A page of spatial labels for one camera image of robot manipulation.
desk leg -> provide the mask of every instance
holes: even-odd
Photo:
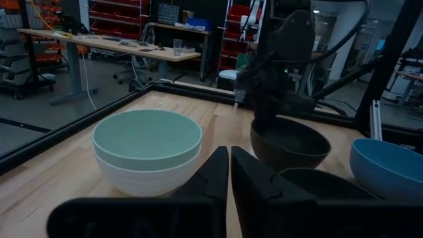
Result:
[[[200,66],[200,80],[201,80],[201,82],[204,82],[204,80],[206,80],[206,74],[204,73],[204,70],[206,68],[208,48],[209,48],[209,35],[207,34],[207,35],[204,36],[203,52],[201,54],[201,66]]]
[[[79,69],[79,56],[77,45],[71,42],[67,43],[67,57],[69,60],[69,71],[71,74],[71,90],[70,95],[60,96],[50,101],[52,106],[70,102],[75,99],[87,97],[87,92],[82,90],[81,76]],[[89,89],[89,92],[95,94],[98,92],[98,87]]]
[[[411,78],[408,78],[408,80],[410,80],[410,82],[408,83],[407,88],[404,91],[404,94],[401,96],[401,100],[398,103],[399,106],[404,106],[405,100],[408,98],[408,95],[410,94],[411,89],[414,86],[415,80]]]
[[[167,62],[161,60],[159,62],[159,79],[167,79]]]

wooden tabletop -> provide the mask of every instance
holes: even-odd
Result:
[[[201,56],[200,53],[181,53],[180,56],[173,55],[173,48],[165,47],[166,50],[153,50],[157,49],[158,46],[121,46],[119,42],[115,42],[112,40],[105,40],[104,38],[111,38],[111,36],[101,36],[101,35],[92,35],[95,38],[92,39],[76,39],[76,38],[68,38],[66,36],[62,36],[61,34],[55,33],[52,30],[33,30],[33,29],[18,29],[21,33],[32,34],[35,36],[43,36],[48,38],[53,38],[56,40],[63,40],[65,42],[72,42],[76,44],[81,44],[85,46],[92,46],[96,48],[102,48],[106,50],[112,50],[115,52],[123,52],[135,56],[143,56],[147,58],[153,58],[158,60],[166,60],[166,61],[173,61],[179,62],[183,60],[188,60],[192,58],[196,58]],[[150,52],[141,52],[140,50],[150,49],[153,51]]]
[[[189,31],[189,32],[194,32],[194,33],[200,33],[200,34],[212,34],[212,32],[208,32],[205,30],[190,30],[187,28],[183,28],[181,26],[173,26],[173,25],[169,25],[169,24],[161,24],[161,23],[157,23],[157,22],[151,22],[151,24],[153,26],[158,26],[161,28],[168,28],[168,29],[175,29],[175,30],[184,30],[184,31]]]
[[[413,75],[413,74],[411,74],[409,72],[405,72],[405,71],[396,71],[395,73],[398,73],[399,75],[404,76],[404,77],[409,77],[409,78],[412,78],[412,79],[417,79],[417,80],[423,81],[423,75]]]
[[[204,138],[198,159],[200,166],[220,145],[241,146],[254,154],[250,145],[253,114],[215,102],[151,91],[117,112],[160,108],[185,114],[202,127]],[[332,146],[318,169],[352,179],[348,158],[354,139],[362,135],[347,128],[293,119],[324,135]],[[64,201],[77,197],[126,197],[100,171],[91,143],[95,124],[67,138],[35,158],[0,177],[0,237],[46,237],[50,212]],[[227,204],[227,236],[241,237],[231,180]]]
[[[162,81],[165,81],[165,82],[169,82],[169,83],[175,84],[175,85],[195,87],[197,89],[204,89],[204,90],[209,90],[209,91],[214,91],[214,92],[219,92],[219,93],[225,93],[227,95],[235,95],[235,93],[233,91],[228,91],[228,90],[224,90],[224,89],[216,89],[216,88],[212,88],[212,87],[207,87],[207,86],[202,86],[202,85],[194,85],[194,84],[191,84],[191,83],[184,83],[184,82],[180,82],[180,81],[173,82],[170,79],[161,79],[161,80]],[[331,113],[331,114],[339,115],[339,112],[336,112],[336,111],[334,111],[332,109],[316,107],[315,110],[316,111],[319,111],[319,112],[326,112],[326,113]]]

white stool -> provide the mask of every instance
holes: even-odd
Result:
[[[232,91],[236,83],[238,73],[239,73],[239,70],[232,70],[232,69],[220,71],[219,75],[216,77],[217,88]]]

stacked bowls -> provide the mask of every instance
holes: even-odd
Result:
[[[160,196],[183,185],[198,169],[202,129],[165,110],[113,115],[93,130],[97,163],[105,177],[132,196]]]

wooden desk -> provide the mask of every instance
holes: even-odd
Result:
[[[174,110],[201,125],[204,138],[199,165],[220,145],[250,146],[251,111],[215,102],[152,91],[117,112],[146,108]],[[350,146],[362,135],[346,128],[294,119],[324,135],[332,146],[318,169],[352,179]],[[45,237],[46,219],[62,202],[76,197],[125,197],[102,175],[94,157],[91,132],[95,124],[67,138],[0,177],[0,237]],[[231,181],[227,204],[227,236],[241,237]]]
[[[25,34],[31,34],[35,36],[43,36],[47,38],[53,38],[56,40],[62,40],[67,42],[67,57],[69,62],[69,72],[71,74],[71,94],[57,97],[50,101],[52,106],[69,102],[71,100],[86,97],[88,93],[83,90],[81,82],[81,70],[79,68],[79,54],[77,45],[81,44],[84,46],[92,46],[96,48],[103,48],[112,50],[115,52],[122,52],[131,54],[134,56],[142,56],[152,58],[160,61],[159,64],[159,78],[167,78],[167,61],[178,62],[182,60],[188,60],[200,56],[200,53],[181,53],[180,56],[173,54],[172,48],[165,48],[165,50],[153,50],[157,49],[157,46],[121,46],[119,42],[112,40],[105,40],[107,36],[93,35],[95,38],[91,39],[78,39],[68,38],[54,32],[53,30],[33,30],[33,29],[18,29],[19,32]],[[140,50],[152,50],[150,52],[142,52]],[[90,94],[98,92],[99,88],[87,89]]]
[[[183,27],[180,27],[180,26],[173,26],[173,25],[169,25],[169,24],[161,24],[161,23],[156,23],[156,22],[150,22],[150,25],[161,27],[161,28],[167,28],[167,29],[173,29],[173,30],[182,30],[182,31],[193,32],[193,33],[198,33],[198,34],[204,35],[203,52],[201,53],[201,66],[200,66],[200,80],[204,81],[205,78],[206,78],[205,70],[206,70],[206,64],[207,64],[207,61],[208,61],[208,55],[211,55],[211,50],[209,50],[209,48],[210,48],[209,44],[212,44],[210,42],[210,36],[213,34],[213,32],[208,32],[208,31],[204,31],[204,30],[203,31],[189,30],[189,29],[186,29],[186,28],[183,28]]]
[[[190,29],[187,29],[187,28],[183,28],[181,26],[173,26],[173,25],[161,24],[161,23],[157,23],[157,22],[151,22],[151,25],[162,27],[162,28],[175,29],[175,30],[184,30],[184,31],[189,31],[189,32],[193,32],[193,33],[212,34],[212,32],[208,32],[208,31],[205,31],[205,30],[190,30]]]
[[[395,73],[398,73],[399,75],[403,76],[405,79],[408,79],[410,81],[403,95],[401,96],[401,100],[398,102],[399,106],[404,106],[405,100],[409,96],[411,90],[421,90],[421,87],[415,87],[414,84],[416,83],[416,81],[423,81],[423,75],[413,75],[405,71],[396,71]]]
[[[181,53],[180,56],[173,55],[173,48],[165,47],[166,50],[153,50],[150,52],[141,52],[144,49],[155,49],[158,46],[120,46],[119,42],[112,40],[105,40],[104,38],[110,38],[110,36],[93,35],[96,39],[77,39],[68,38],[60,34],[55,34],[52,30],[33,30],[33,29],[18,29],[21,33],[27,33],[35,36],[43,36],[53,38],[56,40],[62,40],[64,42],[72,42],[75,44],[81,44],[84,46],[92,46],[96,48],[102,48],[106,50],[112,50],[115,52],[127,53],[135,56],[142,56],[152,59],[165,60],[171,62],[179,62],[201,56],[200,53]]]

